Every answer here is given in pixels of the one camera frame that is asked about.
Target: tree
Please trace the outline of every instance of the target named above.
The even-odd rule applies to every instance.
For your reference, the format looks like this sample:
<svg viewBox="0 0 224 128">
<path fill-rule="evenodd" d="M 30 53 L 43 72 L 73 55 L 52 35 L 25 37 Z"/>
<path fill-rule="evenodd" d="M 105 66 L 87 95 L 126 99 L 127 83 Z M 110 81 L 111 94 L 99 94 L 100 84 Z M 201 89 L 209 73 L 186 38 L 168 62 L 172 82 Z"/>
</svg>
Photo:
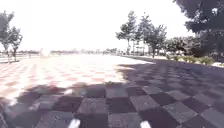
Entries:
<svg viewBox="0 0 224 128">
<path fill-rule="evenodd" d="M 130 11 L 128 14 L 128 22 L 122 24 L 120 29 L 121 32 L 116 33 L 116 37 L 120 39 L 124 39 L 128 41 L 127 54 L 130 52 L 130 44 L 129 41 L 134 40 L 134 33 L 136 29 L 136 16 L 134 11 Z"/>
<path fill-rule="evenodd" d="M 161 44 L 165 39 L 166 27 L 164 27 L 163 25 L 159 25 L 158 27 L 151 25 L 151 31 L 148 35 L 146 35 L 146 44 L 148 45 L 148 47 L 151 46 L 153 58 L 155 57 L 155 50 L 158 50 L 161 47 Z"/>
<path fill-rule="evenodd" d="M 147 36 L 149 35 L 151 31 L 152 23 L 149 19 L 149 15 L 147 15 L 144 12 L 144 15 L 142 16 L 140 23 L 138 25 L 138 32 L 141 35 L 140 39 L 143 41 L 143 44 L 146 44 Z"/>
<path fill-rule="evenodd" d="M 198 56 L 199 38 L 188 36 L 188 37 L 174 37 L 166 40 L 166 50 L 176 54 L 176 52 L 182 51 L 184 55 Z"/>
<path fill-rule="evenodd" d="M 218 54 L 223 53 L 224 50 L 219 46 L 222 47 L 224 42 L 224 1 L 174 0 L 174 2 L 189 18 L 186 27 L 201 37 L 202 44 L 198 47 L 198 51 L 203 51 L 203 54 L 214 51 Z"/>
<path fill-rule="evenodd" d="M 137 26 L 137 29 L 136 29 L 136 31 L 135 31 L 135 34 L 134 34 L 134 41 L 136 41 L 136 43 L 134 43 L 134 41 L 133 41 L 133 52 L 135 53 L 135 50 L 134 50 L 134 47 L 135 47 L 135 45 L 139 45 L 139 42 L 141 41 L 141 28 L 139 27 L 139 25 Z"/>
<path fill-rule="evenodd" d="M 9 38 L 11 37 L 11 30 L 9 29 L 9 22 L 13 19 L 14 13 L 7 14 L 6 11 L 0 13 L 0 42 L 2 43 L 5 53 L 8 56 L 8 63 L 9 63 L 9 52 L 8 48 L 10 45 Z"/>
<path fill-rule="evenodd" d="M 20 29 L 13 27 L 11 30 L 11 37 L 9 38 L 9 42 L 13 48 L 13 56 L 15 61 L 16 61 L 16 51 L 18 50 L 22 39 L 23 36 L 20 34 Z"/>
</svg>

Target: checkered pavement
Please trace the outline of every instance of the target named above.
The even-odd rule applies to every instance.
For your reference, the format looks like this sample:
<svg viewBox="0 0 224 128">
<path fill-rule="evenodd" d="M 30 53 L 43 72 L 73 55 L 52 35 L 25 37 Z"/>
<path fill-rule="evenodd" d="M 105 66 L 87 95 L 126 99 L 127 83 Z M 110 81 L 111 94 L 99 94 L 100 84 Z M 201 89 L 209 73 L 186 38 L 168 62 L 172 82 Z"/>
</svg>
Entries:
<svg viewBox="0 0 224 128">
<path fill-rule="evenodd" d="M 114 71 L 125 82 L 31 85 L 8 106 L 11 122 L 22 128 L 65 128 L 72 118 L 81 128 L 139 128 L 145 120 L 153 128 L 224 127 L 223 80 L 156 64 L 119 67 Z"/>
</svg>

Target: shrub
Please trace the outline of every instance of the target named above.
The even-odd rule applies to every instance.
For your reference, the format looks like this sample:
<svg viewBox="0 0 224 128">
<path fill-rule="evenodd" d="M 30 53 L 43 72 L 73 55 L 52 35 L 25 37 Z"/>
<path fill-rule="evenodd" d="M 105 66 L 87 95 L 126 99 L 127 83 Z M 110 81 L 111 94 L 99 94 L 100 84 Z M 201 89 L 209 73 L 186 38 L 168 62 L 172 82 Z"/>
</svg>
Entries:
<svg viewBox="0 0 224 128">
<path fill-rule="evenodd" d="M 170 55 L 166 55 L 166 58 L 167 58 L 168 60 L 171 60 L 171 59 L 172 59 L 172 57 L 171 57 Z"/>
<path fill-rule="evenodd" d="M 181 59 L 181 56 L 173 56 L 172 57 L 175 61 L 179 61 Z"/>
<path fill-rule="evenodd" d="M 184 60 L 184 62 L 188 62 L 189 60 L 188 60 L 188 56 L 184 56 L 183 57 L 183 60 Z"/>
<path fill-rule="evenodd" d="M 195 57 L 193 57 L 193 56 L 189 56 L 188 57 L 188 61 L 190 62 L 190 63 L 195 63 L 196 61 L 197 61 L 197 58 L 195 58 Z"/>
<path fill-rule="evenodd" d="M 205 56 L 199 59 L 199 62 L 201 64 L 205 64 L 205 65 L 212 65 L 214 63 L 213 58 Z"/>
<path fill-rule="evenodd" d="M 224 67 L 224 63 L 219 64 L 219 66 Z"/>
</svg>

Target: checkered tile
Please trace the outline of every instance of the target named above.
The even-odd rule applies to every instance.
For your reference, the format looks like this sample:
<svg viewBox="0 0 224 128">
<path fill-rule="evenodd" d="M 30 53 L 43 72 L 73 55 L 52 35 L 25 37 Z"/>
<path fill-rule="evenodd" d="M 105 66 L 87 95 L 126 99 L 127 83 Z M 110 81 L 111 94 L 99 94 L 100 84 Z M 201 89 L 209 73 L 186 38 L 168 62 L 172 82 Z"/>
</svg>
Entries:
<svg viewBox="0 0 224 128">
<path fill-rule="evenodd" d="M 64 128 L 73 118 L 81 128 L 140 128 L 141 121 L 153 128 L 224 127 L 223 85 L 211 86 L 216 78 L 108 58 L 0 65 L 11 73 L 0 74 L 1 97 L 15 99 L 5 109 L 11 122 L 22 128 Z"/>
</svg>

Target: sky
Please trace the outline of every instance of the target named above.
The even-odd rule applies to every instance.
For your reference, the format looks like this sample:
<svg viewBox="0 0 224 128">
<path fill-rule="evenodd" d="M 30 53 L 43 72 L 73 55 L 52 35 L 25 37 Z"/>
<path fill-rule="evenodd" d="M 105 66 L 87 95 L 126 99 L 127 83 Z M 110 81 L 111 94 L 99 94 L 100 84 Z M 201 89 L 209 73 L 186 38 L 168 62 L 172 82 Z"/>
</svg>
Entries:
<svg viewBox="0 0 224 128">
<path fill-rule="evenodd" d="M 10 26 L 21 29 L 20 50 L 105 49 L 127 46 L 118 40 L 121 24 L 134 10 L 155 25 L 167 26 L 167 38 L 189 36 L 187 18 L 173 0 L 0 0 L 0 12 L 14 11 Z"/>
</svg>

